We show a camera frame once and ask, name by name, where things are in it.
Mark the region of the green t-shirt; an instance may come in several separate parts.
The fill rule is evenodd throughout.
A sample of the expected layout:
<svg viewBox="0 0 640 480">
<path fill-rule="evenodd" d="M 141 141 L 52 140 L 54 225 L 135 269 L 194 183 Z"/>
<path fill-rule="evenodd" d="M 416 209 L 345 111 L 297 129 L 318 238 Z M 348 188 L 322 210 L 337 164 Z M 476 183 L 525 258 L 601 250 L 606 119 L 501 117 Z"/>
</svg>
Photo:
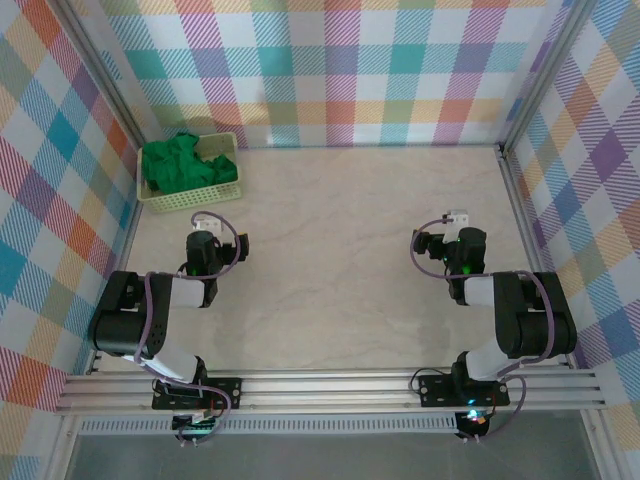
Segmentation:
<svg viewBox="0 0 640 480">
<path fill-rule="evenodd" d="M 234 182 L 237 167 L 224 153 L 204 160 L 196 150 L 199 136 L 180 133 L 142 148 L 142 173 L 148 188 L 165 195 Z"/>
</svg>

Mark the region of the light green plastic basket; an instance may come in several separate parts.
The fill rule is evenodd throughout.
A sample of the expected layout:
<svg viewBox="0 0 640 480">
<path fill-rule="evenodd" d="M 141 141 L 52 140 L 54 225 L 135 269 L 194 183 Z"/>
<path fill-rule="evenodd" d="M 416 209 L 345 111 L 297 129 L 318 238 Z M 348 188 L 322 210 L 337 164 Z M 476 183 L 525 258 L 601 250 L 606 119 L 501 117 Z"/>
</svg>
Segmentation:
<svg viewBox="0 0 640 480">
<path fill-rule="evenodd" d="M 204 160 L 212 160 L 215 155 L 224 153 L 237 167 L 238 179 L 234 182 L 183 191 L 165 195 L 159 191 L 153 192 L 148 188 L 142 173 L 142 148 L 138 150 L 137 159 L 137 198 L 157 213 L 192 208 L 216 202 L 229 201 L 241 197 L 241 170 L 237 164 L 237 139 L 233 132 L 216 133 L 199 136 L 201 143 L 196 150 Z"/>
</svg>

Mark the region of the right controller board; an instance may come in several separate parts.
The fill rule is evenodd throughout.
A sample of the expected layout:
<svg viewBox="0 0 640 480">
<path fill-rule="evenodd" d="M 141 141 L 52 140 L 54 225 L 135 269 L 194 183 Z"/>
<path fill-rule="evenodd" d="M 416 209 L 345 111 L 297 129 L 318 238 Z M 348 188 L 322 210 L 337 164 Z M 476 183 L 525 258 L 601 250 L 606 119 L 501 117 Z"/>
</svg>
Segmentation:
<svg viewBox="0 0 640 480">
<path fill-rule="evenodd" d="M 456 435 L 463 440 L 485 436 L 489 431 L 490 420 L 476 409 L 456 413 L 455 420 Z"/>
</svg>

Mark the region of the controller board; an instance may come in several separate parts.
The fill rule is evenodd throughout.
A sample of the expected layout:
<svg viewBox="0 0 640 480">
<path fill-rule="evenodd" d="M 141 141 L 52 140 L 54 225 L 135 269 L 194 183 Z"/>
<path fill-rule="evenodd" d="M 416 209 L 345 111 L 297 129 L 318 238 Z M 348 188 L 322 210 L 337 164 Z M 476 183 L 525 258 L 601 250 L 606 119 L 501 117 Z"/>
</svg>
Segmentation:
<svg viewBox="0 0 640 480">
<path fill-rule="evenodd" d="M 476 409 L 456 413 L 455 420 L 456 435 L 463 440 L 485 436 L 489 431 L 490 420 Z"/>
<path fill-rule="evenodd" d="M 202 415 L 176 415 L 172 417 L 171 429 L 176 435 L 184 438 L 203 437 L 208 435 L 216 426 L 217 417 L 204 417 Z"/>
</svg>

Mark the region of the left controller board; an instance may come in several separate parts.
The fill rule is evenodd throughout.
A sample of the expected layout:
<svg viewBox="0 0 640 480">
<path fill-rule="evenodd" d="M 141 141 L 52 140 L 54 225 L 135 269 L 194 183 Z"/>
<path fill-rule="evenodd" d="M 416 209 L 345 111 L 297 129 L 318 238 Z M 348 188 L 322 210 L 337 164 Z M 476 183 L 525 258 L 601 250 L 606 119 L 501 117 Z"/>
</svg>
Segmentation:
<svg viewBox="0 0 640 480">
<path fill-rule="evenodd" d="M 208 435 L 216 426 L 217 417 L 204 417 L 202 415 L 176 415 L 172 417 L 171 429 L 176 435 L 184 438 L 203 437 Z"/>
</svg>

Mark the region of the right aluminium side rail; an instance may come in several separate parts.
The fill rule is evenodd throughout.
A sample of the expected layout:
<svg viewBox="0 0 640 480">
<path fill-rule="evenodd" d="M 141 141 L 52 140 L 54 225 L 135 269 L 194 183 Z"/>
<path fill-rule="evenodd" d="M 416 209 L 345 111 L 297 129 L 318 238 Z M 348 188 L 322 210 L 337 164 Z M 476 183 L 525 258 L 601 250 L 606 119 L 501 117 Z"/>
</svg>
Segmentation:
<svg viewBox="0 0 640 480">
<path fill-rule="evenodd" d="M 495 147 L 496 160 L 501 172 L 507 195 L 511 204 L 511 208 L 515 217 L 515 221 L 519 230 L 521 242 L 526 254 L 528 270 L 532 272 L 545 271 L 545 267 L 541 262 L 541 255 L 536 244 L 535 236 L 526 216 L 526 209 L 518 185 L 509 165 L 507 156 L 503 153 L 501 145 Z M 548 357 L 545 360 L 522 360 L 521 365 L 550 365 L 565 366 L 569 369 L 575 368 L 571 354 L 560 354 L 554 358 Z"/>
</svg>

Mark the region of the aluminium side rail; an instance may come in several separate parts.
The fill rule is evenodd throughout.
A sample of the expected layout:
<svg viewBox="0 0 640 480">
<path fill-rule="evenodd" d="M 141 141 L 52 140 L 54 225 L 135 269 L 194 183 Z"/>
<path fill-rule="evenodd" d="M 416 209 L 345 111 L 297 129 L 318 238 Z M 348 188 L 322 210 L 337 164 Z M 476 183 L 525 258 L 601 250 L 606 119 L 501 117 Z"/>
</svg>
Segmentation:
<svg viewBox="0 0 640 480">
<path fill-rule="evenodd" d="M 129 277 L 129 274 L 125 272 L 125 267 L 127 266 L 129 260 L 142 209 L 142 203 L 137 201 L 131 214 L 131 219 L 125 235 L 122 252 L 116 262 L 115 270 L 108 278 L 108 281 L 94 311 L 94 315 L 89 323 L 87 331 L 89 357 L 84 368 L 84 375 L 91 375 L 93 372 L 96 372 L 96 360 L 101 358 L 101 350 L 97 347 L 95 340 L 96 331 L 98 330 L 100 321 L 104 317 L 108 317 L 114 312 L 119 311 L 122 308 L 124 298 L 126 297 L 124 291 L 125 287 L 127 286 L 127 278 Z"/>
<path fill-rule="evenodd" d="M 541 262 L 541 255 L 536 244 L 535 236 L 526 216 L 526 209 L 518 185 L 509 165 L 507 156 L 503 153 L 501 145 L 495 147 L 496 160 L 501 172 L 507 195 L 511 204 L 511 208 L 515 217 L 515 221 L 519 230 L 521 242 L 526 254 L 528 270 L 532 272 L 545 271 L 545 267 Z M 548 357 L 545 360 L 522 360 L 521 365 L 550 365 L 565 366 L 569 369 L 575 368 L 571 354 L 560 354 L 554 358 Z"/>
</svg>

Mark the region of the left aluminium side rail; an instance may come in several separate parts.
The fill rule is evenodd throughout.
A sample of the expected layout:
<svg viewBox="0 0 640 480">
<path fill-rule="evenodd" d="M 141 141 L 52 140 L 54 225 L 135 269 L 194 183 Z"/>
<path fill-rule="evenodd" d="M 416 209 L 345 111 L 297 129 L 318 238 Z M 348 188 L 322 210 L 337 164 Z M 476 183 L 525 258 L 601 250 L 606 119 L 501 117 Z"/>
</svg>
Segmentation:
<svg viewBox="0 0 640 480">
<path fill-rule="evenodd" d="M 129 260 L 142 209 L 142 203 L 137 201 L 131 214 L 131 219 L 125 235 L 122 252 L 116 262 L 115 270 L 108 278 L 108 281 L 94 311 L 94 315 L 89 323 L 87 331 L 89 357 L 84 368 L 84 375 L 91 375 L 93 372 L 96 372 L 96 360 L 101 358 L 101 350 L 97 347 L 95 340 L 96 331 L 98 330 L 100 321 L 104 317 L 108 317 L 114 312 L 119 311 L 122 308 L 124 298 L 126 297 L 124 291 L 125 287 L 127 286 L 127 278 L 129 277 L 129 274 L 125 272 L 125 267 L 127 266 Z"/>
</svg>

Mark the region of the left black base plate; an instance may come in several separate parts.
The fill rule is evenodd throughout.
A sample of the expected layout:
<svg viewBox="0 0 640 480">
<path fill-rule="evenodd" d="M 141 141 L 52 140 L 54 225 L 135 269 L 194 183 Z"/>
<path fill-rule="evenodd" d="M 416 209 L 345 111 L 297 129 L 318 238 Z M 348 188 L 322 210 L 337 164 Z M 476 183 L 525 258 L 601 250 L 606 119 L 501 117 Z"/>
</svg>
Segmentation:
<svg viewBox="0 0 640 480">
<path fill-rule="evenodd" d="M 231 400 L 231 409 L 238 409 L 242 394 L 241 378 L 206 378 L 201 383 L 225 392 Z M 223 410 L 227 409 L 225 399 L 210 390 L 186 388 L 156 380 L 153 383 L 153 410 Z"/>
</svg>

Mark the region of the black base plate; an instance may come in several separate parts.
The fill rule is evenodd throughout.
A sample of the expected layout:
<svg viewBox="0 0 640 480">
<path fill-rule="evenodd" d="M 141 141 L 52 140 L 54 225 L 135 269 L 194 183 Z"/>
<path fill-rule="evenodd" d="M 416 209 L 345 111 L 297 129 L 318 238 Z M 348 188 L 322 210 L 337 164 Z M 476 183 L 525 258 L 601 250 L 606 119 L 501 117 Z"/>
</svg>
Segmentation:
<svg viewBox="0 0 640 480">
<path fill-rule="evenodd" d="M 225 392 L 231 400 L 231 409 L 238 409 L 242 394 L 241 378 L 206 378 L 201 383 Z M 225 399 L 210 390 L 186 388 L 156 380 L 153 383 L 153 410 L 223 410 L 227 409 Z"/>
<path fill-rule="evenodd" d="M 421 406 L 493 407 L 508 406 L 511 401 L 504 383 L 459 380 L 452 374 L 418 377 Z"/>
</svg>

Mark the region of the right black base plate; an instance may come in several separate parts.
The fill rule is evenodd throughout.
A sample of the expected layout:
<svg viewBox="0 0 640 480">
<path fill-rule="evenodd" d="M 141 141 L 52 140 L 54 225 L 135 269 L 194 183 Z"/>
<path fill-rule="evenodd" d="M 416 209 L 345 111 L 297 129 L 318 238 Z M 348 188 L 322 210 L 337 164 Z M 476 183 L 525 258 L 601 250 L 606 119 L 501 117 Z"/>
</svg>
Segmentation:
<svg viewBox="0 0 640 480">
<path fill-rule="evenodd" d="M 511 401 L 504 383 L 459 380 L 452 374 L 418 377 L 421 406 L 493 407 L 508 406 Z"/>
</svg>

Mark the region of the aluminium mounting rail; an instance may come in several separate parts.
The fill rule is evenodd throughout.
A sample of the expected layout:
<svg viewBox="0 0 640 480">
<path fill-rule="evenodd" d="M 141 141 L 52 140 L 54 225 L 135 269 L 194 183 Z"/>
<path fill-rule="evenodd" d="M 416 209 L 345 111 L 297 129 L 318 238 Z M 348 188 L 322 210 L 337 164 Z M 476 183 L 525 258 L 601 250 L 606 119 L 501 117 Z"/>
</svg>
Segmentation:
<svg viewBox="0 0 640 480">
<path fill-rule="evenodd" d="M 417 394 L 408 387 L 407 369 L 212 371 L 213 377 L 242 380 L 240 414 L 414 413 Z M 603 391 L 590 370 L 564 365 L 520 371 L 526 382 L 510 380 L 511 411 L 523 399 L 529 411 L 597 410 Z M 133 415 L 152 411 L 152 378 L 145 372 L 106 371 L 67 379 L 58 401 L 60 415 Z"/>
</svg>

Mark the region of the right aluminium frame post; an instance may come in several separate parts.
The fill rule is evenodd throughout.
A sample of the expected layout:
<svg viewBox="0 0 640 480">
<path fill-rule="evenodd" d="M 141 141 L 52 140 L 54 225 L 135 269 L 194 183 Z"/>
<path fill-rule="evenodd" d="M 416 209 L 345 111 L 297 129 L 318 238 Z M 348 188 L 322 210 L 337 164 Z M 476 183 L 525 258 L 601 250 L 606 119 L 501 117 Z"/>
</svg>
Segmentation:
<svg viewBox="0 0 640 480">
<path fill-rule="evenodd" d="M 546 30 L 545 39 L 536 50 L 532 70 L 507 119 L 506 133 L 499 143 L 503 158 L 508 159 L 514 152 L 597 1 L 562 0 L 551 26 Z"/>
</svg>

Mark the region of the aluminium frame post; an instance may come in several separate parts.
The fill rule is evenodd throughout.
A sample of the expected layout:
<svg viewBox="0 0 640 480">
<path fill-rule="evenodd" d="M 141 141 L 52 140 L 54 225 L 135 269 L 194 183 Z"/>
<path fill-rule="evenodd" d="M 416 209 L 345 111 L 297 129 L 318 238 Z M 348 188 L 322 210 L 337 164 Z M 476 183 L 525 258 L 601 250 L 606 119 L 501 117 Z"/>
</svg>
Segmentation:
<svg viewBox="0 0 640 480">
<path fill-rule="evenodd" d="M 86 68 L 95 81 L 98 89 L 106 97 L 106 101 L 113 109 L 116 118 L 120 121 L 124 132 L 132 140 L 134 147 L 143 145 L 145 138 L 134 116 L 121 95 L 116 82 L 109 73 L 106 65 L 89 37 L 86 29 L 80 21 L 80 17 L 74 11 L 70 0 L 48 0 L 49 5 L 55 11 L 65 32 L 77 49 Z"/>
<path fill-rule="evenodd" d="M 506 133 L 499 143 L 503 158 L 508 159 L 514 152 L 597 1 L 562 0 L 551 26 L 546 30 L 545 39 L 536 50 L 532 70 L 507 119 Z"/>
</svg>

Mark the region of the left aluminium frame post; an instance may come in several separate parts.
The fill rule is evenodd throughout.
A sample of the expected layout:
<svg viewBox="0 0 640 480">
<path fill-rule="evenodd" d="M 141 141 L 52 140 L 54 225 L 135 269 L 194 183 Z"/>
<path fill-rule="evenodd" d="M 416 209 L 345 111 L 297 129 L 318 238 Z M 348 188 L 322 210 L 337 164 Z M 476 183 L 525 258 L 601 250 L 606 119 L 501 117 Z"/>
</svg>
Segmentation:
<svg viewBox="0 0 640 480">
<path fill-rule="evenodd" d="M 86 29 L 80 21 L 80 17 L 74 11 L 70 0 L 48 0 L 49 5 L 55 11 L 65 32 L 77 49 L 86 68 L 95 81 L 98 89 L 106 97 L 106 101 L 113 109 L 116 118 L 120 121 L 124 132 L 132 140 L 134 147 L 143 145 L 145 138 L 134 116 L 121 95 L 116 82 L 109 73 L 106 65 L 89 37 Z"/>
</svg>

